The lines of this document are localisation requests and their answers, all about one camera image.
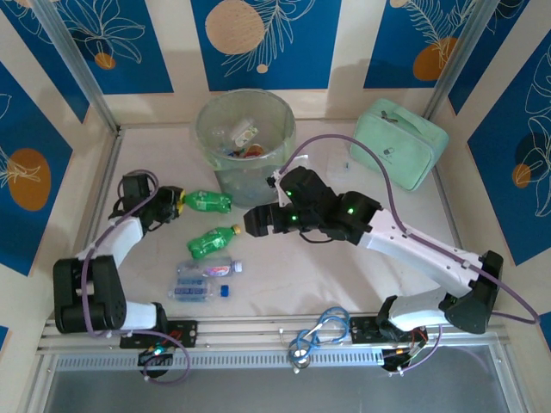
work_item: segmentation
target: white table surface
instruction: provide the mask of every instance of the white table surface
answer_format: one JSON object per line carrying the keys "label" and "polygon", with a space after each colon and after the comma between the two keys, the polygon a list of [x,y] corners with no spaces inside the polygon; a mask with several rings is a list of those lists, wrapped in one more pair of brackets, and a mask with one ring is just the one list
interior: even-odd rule
{"label": "white table surface", "polygon": [[[354,126],[355,122],[351,121],[298,121],[297,142],[320,133],[350,136]],[[327,178],[328,164],[330,167],[335,164],[345,145],[342,141],[327,139],[311,144],[305,153],[309,155],[311,167],[337,194],[355,190],[388,207],[382,177],[357,163],[351,165],[345,182],[335,178],[342,176],[334,174],[330,174],[333,179]],[[176,185],[186,192],[219,189],[214,173],[190,140],[186,126],[128,129],[102,222],[107,222],[116,201],[118,181],[135,169],[151,170],[161,185]],[[395,187],[395,198],[399,214],[407,224],[445,243],[453,243],[432,175],[413,193]],[[216,226],[240,224],[245,228],[245,213],[246,210],[235,207],[229,214],[198,213],[185,207],[179,219],[147,234],[119,268],[127,299],[160,302],[170,317],[319,314],[332,305],[341,305],[351,312],[377,312],[387,296],[421,293],[436,286],[414,268],[350,243],[311,245],[297,233],[254,238],[244,231],[221,254],[244,263],[243,273],[226,278],[231,289],[229,299],[184,304],[167,298],[167,289],[176,276],[176,265],[190,258],[186,243]]]}

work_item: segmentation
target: blue cable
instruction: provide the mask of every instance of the blue cable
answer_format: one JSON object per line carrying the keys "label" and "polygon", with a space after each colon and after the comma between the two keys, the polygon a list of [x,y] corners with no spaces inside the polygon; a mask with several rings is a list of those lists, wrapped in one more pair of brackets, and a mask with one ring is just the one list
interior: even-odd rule
{"label": "blue cable", "polygon": [[[341,336],[321,342],[318,337],[318,333],[325,323],[330,321],[335,321],[340,323],[344,327],[344,332]],[[324,313],[319,317],[318,323],[312,330],[302,330],[299,332],[297,337],[289,343],[288,357],[294,364],[297,364],[308,357],[313,350],[319,349],[323,344],[332,343],[337,344],[348,336],[349,334],[349,324],[350,324],[350,314],[343,307],[331,307],[324,311]],[[297,350],[300,353],[300,350],[304,349],[306,352],[301,355],[294,355]]]}

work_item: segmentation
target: green plastic bottle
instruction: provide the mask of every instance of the green plastic bottle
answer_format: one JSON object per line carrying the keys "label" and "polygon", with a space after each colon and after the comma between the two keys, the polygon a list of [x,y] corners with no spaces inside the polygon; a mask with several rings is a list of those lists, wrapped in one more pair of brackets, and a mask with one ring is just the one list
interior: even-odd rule
{"label": "green plastic bottle", "polygon": [[232,196],[208,191],[186,194],[183,203],[196,211],[206,213],[229,213],[232,210]]}
{"label": "green plastic bottle", "polygon": [[214,228],[202,237],[189,241],[188,250],[195,260],[199,260],[212,252],[225,248],[233,236],[240,233],[241,228],[238,225],[231,228]]}

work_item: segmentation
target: transparent trash bin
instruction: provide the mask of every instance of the transparent trash bin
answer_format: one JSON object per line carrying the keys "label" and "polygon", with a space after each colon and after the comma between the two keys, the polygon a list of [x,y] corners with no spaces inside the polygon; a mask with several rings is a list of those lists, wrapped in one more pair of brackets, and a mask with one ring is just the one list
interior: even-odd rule
{"label": "transparent trash bin", "polygon": [[[251,144],[264,148],[260,157],[227,155],[232,129],[243,120],[251,120],[258,130]],[[194,132],[220,189],[232,195],[233,205],[256,207],[276,199],[276,191],[268,186],[266,178],[283,166],[295,146],[293,111],[283,99],[256,89],[227,92],[201,110]]]}

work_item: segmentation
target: green pouch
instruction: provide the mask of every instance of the green pouch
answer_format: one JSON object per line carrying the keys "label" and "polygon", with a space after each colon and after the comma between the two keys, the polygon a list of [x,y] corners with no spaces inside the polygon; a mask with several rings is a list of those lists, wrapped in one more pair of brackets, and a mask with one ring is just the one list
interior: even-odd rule
{"label": "green pouch", "polygon": [[[375,152],[393,182],[413,191],[421,184],[449,142],[439,126],[387,99],[379,99],[358,120],[354,139]],[[373,158],[358,145],[350,155],[362,165],[381,172]]]}

